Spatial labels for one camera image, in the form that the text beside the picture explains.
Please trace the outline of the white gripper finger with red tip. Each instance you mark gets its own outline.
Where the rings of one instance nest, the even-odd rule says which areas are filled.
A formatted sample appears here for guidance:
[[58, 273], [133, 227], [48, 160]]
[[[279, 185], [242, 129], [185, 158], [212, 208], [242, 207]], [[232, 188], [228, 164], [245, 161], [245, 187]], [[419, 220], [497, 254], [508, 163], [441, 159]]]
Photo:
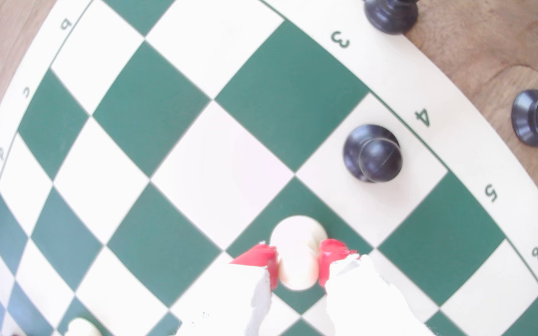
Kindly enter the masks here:
[[278, 257], [262, 241], [234, 258], [176, 335], [258, 335], [279, 283]]
[[336, 335], [433, 335], [367, 254], [336, 239], [319, 245], [319, 284]]

